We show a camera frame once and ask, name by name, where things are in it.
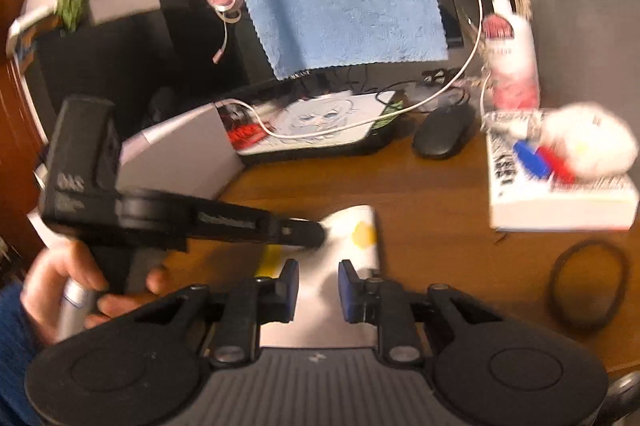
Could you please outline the blue sleeve forearm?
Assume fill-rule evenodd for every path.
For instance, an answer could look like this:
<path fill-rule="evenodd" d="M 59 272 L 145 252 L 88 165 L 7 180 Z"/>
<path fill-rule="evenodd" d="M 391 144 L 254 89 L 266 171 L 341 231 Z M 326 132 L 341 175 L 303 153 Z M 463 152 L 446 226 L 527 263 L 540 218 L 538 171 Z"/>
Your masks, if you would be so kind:
<path fill-rule="evenodd" d="M 39 425 L 25 391 L 30 362 L 40 350 L 40 342 L 21 304 L 22 286 L 12 283 L 1 291 L 0 390 L 2 425 Z"/>

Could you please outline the person's left hand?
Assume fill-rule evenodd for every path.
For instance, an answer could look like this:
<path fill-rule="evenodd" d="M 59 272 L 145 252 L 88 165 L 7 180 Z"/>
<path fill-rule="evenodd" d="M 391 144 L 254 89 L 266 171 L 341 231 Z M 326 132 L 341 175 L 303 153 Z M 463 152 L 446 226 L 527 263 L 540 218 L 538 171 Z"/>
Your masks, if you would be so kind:
<path fill-rule="evenodd" d="M 79 241 L 42 250 L 29 268 L 21 290 L 21 303 L 36 335 L 44 345 L 58 340 L 58 321 L 67 283 L 81 290 L 102 293 L 98 311 L 85 319 L 94 328 L 130 313 L 166 294 L 171 282 L 164 265 L 146 276 L 145 289 L 129 295 L 108 294 L 107 281 L 92 258 L 88 247 Z"/>

